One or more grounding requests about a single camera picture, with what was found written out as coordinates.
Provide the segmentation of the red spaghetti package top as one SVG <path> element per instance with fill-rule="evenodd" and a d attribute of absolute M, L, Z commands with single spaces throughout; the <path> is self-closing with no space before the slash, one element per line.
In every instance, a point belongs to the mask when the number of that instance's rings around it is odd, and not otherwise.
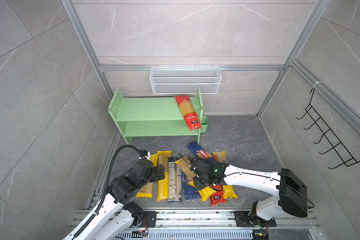
<path fill-rule="evenodd" d="M 176 96 L 175 99 L 189 130 L 193 131 L 201 129 L 202 125 L 200 123 L 200 119 L 192 105 L 189 96 Z"/>

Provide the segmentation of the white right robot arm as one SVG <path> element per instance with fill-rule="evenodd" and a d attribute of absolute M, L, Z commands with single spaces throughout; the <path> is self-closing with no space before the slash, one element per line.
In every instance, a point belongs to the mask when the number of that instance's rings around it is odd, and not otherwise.
<path fill-rule="evenodd" d="M 308 216 L 307 186 L 289 169 L 280 172 L 258 172 L 226 163 L 190 160 L 190 171 L 196 174 L 197 189 L 215 186 L 242 186 L 271 196 L 255 201 L 247 216 L 250 225 L 266 226 L 277 216 L 288 214 L 297 218 Z"/>

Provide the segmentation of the blue Barilla spaghetti package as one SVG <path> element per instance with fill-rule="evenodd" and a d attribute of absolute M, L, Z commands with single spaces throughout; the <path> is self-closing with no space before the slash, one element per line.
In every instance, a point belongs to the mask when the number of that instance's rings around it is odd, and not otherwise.
<path fill-rule="evenodd" d="M 218 161 L 205 149 L 203 149 L 196 141 L 191 142 L 187 145 L 187 148 L 198 157 L 200 160 L 204 161 L 206 164 L 215 165 Z"/>

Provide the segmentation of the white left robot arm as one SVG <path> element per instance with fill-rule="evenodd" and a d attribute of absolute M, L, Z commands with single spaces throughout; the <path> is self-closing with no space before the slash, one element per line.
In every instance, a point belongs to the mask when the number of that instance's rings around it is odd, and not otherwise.
<path fill-rule="evenodd" d="M 105 196 L 69 233 L 66 240 L 112 240 L 129 227 L 141 224 L 144 210 L 132 201 L 148 183 L 165 178 L 165 166 L 139 160 L 128 172 L 116 177 L 105 189 Z"/>

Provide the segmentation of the yellow brown spaghetti package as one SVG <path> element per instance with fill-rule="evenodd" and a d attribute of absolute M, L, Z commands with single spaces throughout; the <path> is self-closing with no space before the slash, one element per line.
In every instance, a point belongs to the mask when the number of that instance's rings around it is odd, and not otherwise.
<path fill-rule="evenodd" d="M 216 191 L 213 190 L 209 186 L 204 186 L 201 184 L 201 177 L 199 177 L 197 174 L 191 171 L 191 164 L 190 160 L 188 160 L 186 157 L 180 158 L 175 161 L 177 164 L 177 167 L 188 176 L 188 178 L 191 179 L 192 183 L 191 185 L 193 187 L 196 187 L 201 195 L 201 200 L 205 202 L 211 195 L 213 195 Z"/>

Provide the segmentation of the blue Barilla pasta box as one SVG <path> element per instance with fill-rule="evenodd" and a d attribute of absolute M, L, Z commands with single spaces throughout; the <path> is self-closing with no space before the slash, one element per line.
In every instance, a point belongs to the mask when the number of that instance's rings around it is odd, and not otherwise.
<path fill-rule="evenodd" d="M 182 173 L 183 193 L 185 200 L 201 199 L 201 195 L 196 187 L 191 185 L 192 181 L 188 176 Z"/>

